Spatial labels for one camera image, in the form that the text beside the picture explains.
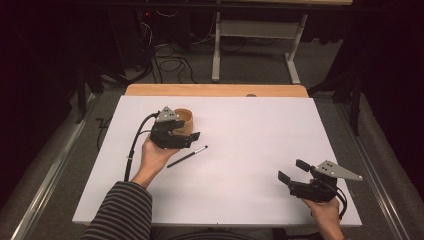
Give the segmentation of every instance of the pen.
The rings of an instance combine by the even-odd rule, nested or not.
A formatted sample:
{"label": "pen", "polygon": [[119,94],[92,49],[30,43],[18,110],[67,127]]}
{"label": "pen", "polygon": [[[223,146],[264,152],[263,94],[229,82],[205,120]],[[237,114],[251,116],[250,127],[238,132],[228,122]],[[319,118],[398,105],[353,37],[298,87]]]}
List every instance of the pen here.
{"label": "pen", "polygon": [[190,154],[188,154],[188,155],[186,155],[186,156],[184,156],[184,157],[182,157],[182,158],[178,159],[177,161],[175,161],[175,162],[173,162],[173,163],[169,164],[169,165],[168,165],[168,166],[166,166],[166,167],[167,167],[167,168],[170,168],[170,167],[174,166],[175,164],[177,164],[177,163],[179,163],[179,162],[181,162],[181,161],[183,161],[183,160],[186,160],[187,158],[189,158],[189,157],[193,156],[194,154],[199,153],[199,152],[201,152],[201,151],[205,150],[206,148],[208,148],[208,145],[206,145],[206,146],[204,146],[204,147],[201,147],[201,148],[197,149],[196,151],[194,151],[194,152],[192,152],[192,153],[190,153]]}

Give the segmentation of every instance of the black cable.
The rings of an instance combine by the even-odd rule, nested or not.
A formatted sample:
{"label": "black cable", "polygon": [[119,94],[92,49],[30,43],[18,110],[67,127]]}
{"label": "black cable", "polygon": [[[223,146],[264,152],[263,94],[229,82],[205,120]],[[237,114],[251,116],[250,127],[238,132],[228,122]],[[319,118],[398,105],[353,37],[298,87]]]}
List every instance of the black cable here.
{"label": "black cable", "polygon": [[[156,53],[159,51],[159,50],[161,50],[161,49],[163,49],[163,48],[169,48],[169,49],[171,49],[172,51],[171,51],[171,53],[170,54],[167,54],[167,55],[164,55],[164,56],[156,56]],[[155,52],[155,61],[156,61],[156,65],[158,66],[158,69],[159,69],[159,72],[160,71],[164,71],[164,72],[173,72],[173,71],[177,71],[177,70],[179,70],[178,71],[178,75],[177,75],[177,79],[178,79],[178,82],[179,83],[183,83],[182,82],[182,80],[181,80],[181,74],[182,74],[182,72],[184,71],[184,69],[186,68],[186,66],[190,69],[190,80],[193,82],[193,83],[195,83],[195,84],[198,84],[198,82],[197,81],[195,81],[194,80],[194,70],[193,70],[193,68],[191,67],[191,65],[190,65],[190,62],[186,59],[186,58],[184,58],[184,57],[174,57],[173,55],[175,54],[175,49],[174,48],[172,48],[172,47],[170,47],[170,46],[164,46],[164,47],[160,47],[160,48],[158,48],[157,50],[156,50],[156,52]],[[156,57],[157,58],[160,58],[160,59],[164,59],[160,64],[158,64],[157,63],[157,60],[156,60]],[[176,66],[176,67],[173,67],[173,68],[171,68],[171,69],[166,69],[163,65],[165,65],[165,64],[167,64],[167,63],[170,63],[170,62],[176,62],[176,63],[178,63],[178,65]]]}
{"label": "black cable", "polygon": [[157,84],[158,81],[156,79],[155,71],[153,71],[153,70],[152,70],[152,77],[153,77],[153,81],[155,81],[155,83]]}
{"label": "black cable", "polygon": [[318,181],[320,184],[322,184],[322,185],[326,186],[326,187],[327,187],[328,189],[330,189],[333,193],[335,193],[335,194],[336,194],[336,196],[339,198],[340,202],[342,202],[342,204],[343,204],[343,208],[342,208],[342,211],[339,213],[339,219],[340,219],[340,220],[342,220],[343,215],[345,214],[346,209],[347,209],[347,199],[346,199],[346,196],[344,195],[343,191],[342,191],[340,188],[337,188],[337,190],[340,190],[340,192],[342,192],[342,194],[343,194],[344,198],[342,197],[342,195],[340,195],[340,193],[338,193],[338,192],[337,192],[337,190],[336,190],[336,189],[334,189],[334,188],[333,188],[332,186],[330,186],[329,184],[327,184],[327,183],[325,183],[325,182],[323,182],[323,181],[321,181],[321,180],[316,180],[316,181]]}
{"label": "black cable", "polygon": [[143,133],[146,133],[146,132],[151,132],[152,130],[144,130],[144,131],[142,131],[142,132],[140,132],[140,134],[139,135],[141,135],[141,134],[143,134]]}
{"label": "black cable", "polygon": [[201,43],[193,43],[191,46],[201,50],[211,49],[215,47],[215,39],[211,38]]}
{"label": "black cable", "polygon": [[103,124],[103,120],[104,120],[103,118],[96,118],[96,120],[100,121],[100,124],[99,124],[100,131],[99,131],[99,134],[97,135],[97,151],[99,152],[100,151],[100,138],[102,136],[102,132],[103,132],[104,129],[109,127],[108,124],[112,120],[112,117],[110,117],[104,124]]}
{"label": "black cable", "polygon": [[153,60],[155,61],[156,68],[158,69],[158,72],[159,72],[160,83],[162,84],[163,83],[162,72],[160,70],[160,67],[159,67],[159,64],[158,64],[158,60],[156,59],[156,56],[153,56]]}
{"label": "black cable", "polygon": [[134,156],[134,148],[135,148],[135,144],[137,143],[138,136],[140,136],[140,134],[142,134],[142,133],[146,132],[146,131],[141,132],[141,129],[143,129],[144,124],[145,124],[145,123],[146,123],[146,122],[147,122],[150,118],[152,118],[152,117],[156,118],[157,116],[159,116],[159,113],[160,113],[160,112],[158,112],[158,113],[152,113],[152,114],[150,114],[149,116],[147,116],[147,117],[143,120],[143,122],[140,124],[140,127],[138,128],[137,133],[135,134],[134,141],[133,141],[133,144],[132,144],[132,146],[131,146],[130,153],[128,154],[127,167],[126,167],[126,169],[125,169],[125,177],[124,177],[124,181],[125,181],[125,182],[128,182],[128,178],[129,178],[129,176],[130,176],[131,164],[132,164],[132,159],[133,159],[133,156]]}

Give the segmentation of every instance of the wire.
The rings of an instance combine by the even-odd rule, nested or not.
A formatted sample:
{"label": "wire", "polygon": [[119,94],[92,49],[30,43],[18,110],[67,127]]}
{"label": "wire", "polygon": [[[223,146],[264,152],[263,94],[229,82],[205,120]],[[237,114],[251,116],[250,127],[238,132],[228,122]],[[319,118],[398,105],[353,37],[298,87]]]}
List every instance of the wire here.
{"label": "wire", "polygon": [[125,181],[125,182],[128,182],[128,178],[129,178],[129,176],[130,176],[130,172],[131,172],[131,164],[132,164],[132,159],[133,159],[133,156],[134,156],[134,148],[135,148],[135,145],[136,145],[136,143],[137,143],[138,136],[140,136],[142,133],[147,132],[147,131],[143,131],[143,132],[141,132],[141,129],[143,129],[144,124],[146,124],[146,122],[147,122],[150,118],[152,118],[152,117],[157,118],[157,116],[159,116],[159,113],[160,113],[160,112],[158,112],[158,113],[152,113],[152,114],[150,114],[149,116],[147,116],[147,117],[143,120],[143,122],[140,124],[140,127],[138,128],[137,133],[135,134],[134,141],[133,141],[133,144],[132,144],[131,149],[130,149],[130,153],[128,154],[127,167],[126,167],[126,169],[125,169],[125,177],[124,177],[124,181]]}
{"label": "wire", "polygon": [[347,209],[347,198],[346,198],[346,195],[343,193],[343,191],[340,188],[334,189],[332,186],[330,186],[329,184],[327,184],[327,183],[325,183],[325,182],[323,182],[321,180],[316,179],[316,181],[319,182],[320,184],[326,186],[333,193],[335,193],[336,196],[339,198],[340,202],[342,202],[343,208],[342,208],[342,211],[339,213],[339,219],[342,220],[343,215],[345,214],[346,209]]}
{"label": "wire", "polygon": [[[171,52],[166,54],[166,55],[157,56],[158,52],[162,49],[170,49]],[[161,74],[161,71],[174,72],[174,71],[178,70],[177,80],[178,80],[179,83],[182,84],[183,82],[181,80],[181,74],[183,73],[184,69],[186,69],[186,67],[188,67],[189,70],[190,70],[190,80],[193,83],[198,84],[198,82],[196,80],[194,80],[194,70],[191,67],[189,61],[184,57],[174,56],[175,52],[176,52],[175,49],[170,44],[160,45],[160,46],[156,47],[154,60],[155,60],[156,66],[159,70],[159,74]],[[176,63],[176,66],[170,65],[170,67],[166,67],[167,65],[169,65],[169,63]]]}
{"label": "wire", "polygon": [[156,10],[156,13],[157,13],[157,14],[159,14],[159,15],[161,15],[161,16],[163,16],[163,17],[175,17],[175,15],[177,15],[177,14],[178,14],[178,11],[175,11],[175,13],[170,14],[170,15],[168,15],[168,14],[164,14],[164,13],[161,13],[161,12],[159,12],[158,10]]}
{"label": "wire", "polygon": [[100,138],[102,136],[102,132],[104,129],[109,128],[108,124],[112,120],[112,117],[110,117],[104,124],[103,124],[104,118],[96,118],[96,120],[100,121],[100,124],[99,124],[100,131],[99,131],[99,134],[97,135],[97,151],[100,152]]}
{"label": "wire", "polygon": [[153,77],[153,80],[155,81],[155,83],[157,84],[158,81],[156,79],[156,75],[155,75],[155,71],[154,70],[152,70],[152,77]]}
{"label": "wire", "polygon": [[[160,71],[160,68],[159,68],[159,65],[158,65],[158,60],[156,59],[156,56],[153,56],[153,60],[155,61],[156,68],[158,69],[158,72],[159,72],[160,83],[163,83],[162,72]],[[155,79],[155,83],[157,83],[155,73],[153,71],[152,71],[152,73],[153,73],[153,78]]]}
{"label": "wire", "polygon": [[215,42],[212,42],[211,40],[214,40],[213,37],[210,37],[208,39],[205,39],[201,42],[192,43],[192,47],[196,49],[211,49],[215,47]]}
{"label": "wire", "polygon": [[191,43],[191,45],[197,45],[197,44],[200,44],[200,43],[203,43],[203,42],[207,42],[207,41],[209,41],[209,40],[213,39],[213,37],[210,37],[210,35],[211,35],[211,33],[212,33],[213,26],[215,25],[215,20],[216,20],[216,12],[213,14],[211,27],[209,28],[209,32],[208,32],[208,34],[206,35],[206,37],[205,37],[205,38],[203,38],[203,40],[200,40],[199,42]]}
{"label": "wire", "polygon": [[152,130],[144,130],[144,131],[142,131],[142,132],[140,132],[140,134],[139,135],[141,135],[141,134],[143,134],[143,133],[148,133],[148,132],[151,132]]}
{"label": "wire", "polygon": [[150,26],[148,25],[148,24],[146,24],[146,23],[144,23],[144,22],[140,22],[140,29],[141,30],[143,30],[143,27],[142,26],[144,26],[144,34],[143,34],[143,38],[142,39],[140,39],[139,38],[139,40],[140,40],[140,43],[141,43],[141,45],[142,45],[142,47],[143,47],[143,41],[144,41],[144,38],[146,37],[146,33],[147,33],[147,30],[149,30],[149,43],[147,44],[147,46],[144,48],[144,50],[143,51],[145,51],[149,46],[150,46],[150,44],[152,43],[152,38],[153,38],[153,33],[152,33],[152,29],[150,28]]}

